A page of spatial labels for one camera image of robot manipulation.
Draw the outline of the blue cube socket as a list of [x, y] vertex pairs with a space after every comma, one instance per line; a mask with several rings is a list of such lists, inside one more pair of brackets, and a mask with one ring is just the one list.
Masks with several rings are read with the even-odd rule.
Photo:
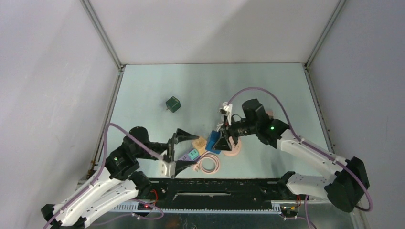
[[221, 153], [221, 150], [215, 150], [213, 148], [219, 138], [220, 138], [220, 132], [212, 130], [207, 139], [205, 150], [219, 155]]

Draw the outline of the teal USB charger plug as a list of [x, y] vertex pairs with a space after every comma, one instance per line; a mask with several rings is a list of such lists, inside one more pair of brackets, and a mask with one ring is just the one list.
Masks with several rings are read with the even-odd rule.
[[194, 161], [200, 156], [200, 154], [197, 149], [193, 149], [188, 153], [188, 156], [189, 156], [190, 160]]

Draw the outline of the beige cube socket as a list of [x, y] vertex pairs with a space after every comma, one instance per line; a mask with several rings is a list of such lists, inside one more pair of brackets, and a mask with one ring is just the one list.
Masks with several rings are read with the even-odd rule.
[[192, 141], [193, 148], [198, 151], [200, 156], [202, 156], [206, 152], [206, 145], [207, 140], [201, 136], [198, 139]]

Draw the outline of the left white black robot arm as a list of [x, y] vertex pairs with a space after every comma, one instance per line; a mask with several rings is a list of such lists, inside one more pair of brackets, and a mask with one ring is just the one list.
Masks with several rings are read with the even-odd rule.
[[125, 131], [110, 123], [125, 134], [122, 144], [104, 159], [95, 173], [70, 197], [60, 204], [46, 204], [41, 213], [47, 221], [44, 228], [85, 229], [97, 218], [135, 198], [147, 198], [151, 182], [140, 171], [139, 160], [156, 160], [157, 171], [165, 177], [175, 178], [193, 161], [174, 160], [175, 145], [199, 139], [197, 135], [177, 129], [166, 143], [151, 142], [146, 128], [136, 126]]

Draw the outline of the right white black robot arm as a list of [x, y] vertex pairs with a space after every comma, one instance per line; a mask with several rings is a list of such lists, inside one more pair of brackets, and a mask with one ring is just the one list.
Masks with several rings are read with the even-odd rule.
[[319, 176], [304, 176], [294, 171], [279, 180], [278, 194], [283, 199], [295, 195], [310, 195], [330, 201], [343, 212], [352, 212], [365, 195], [370, 183], [364, 162], [357, 157], [346, 159], [324, 150], [295, 134], [285, 122], [270, 116], [257, 99], [242, 104], [244, 118], [236, 121], [232, 104], [223, 103], [219, 109], [224, 121], [214, 150], [231, 151], [242, 136], [255, 135], [264, 145], [289, 153], [311, 165]]

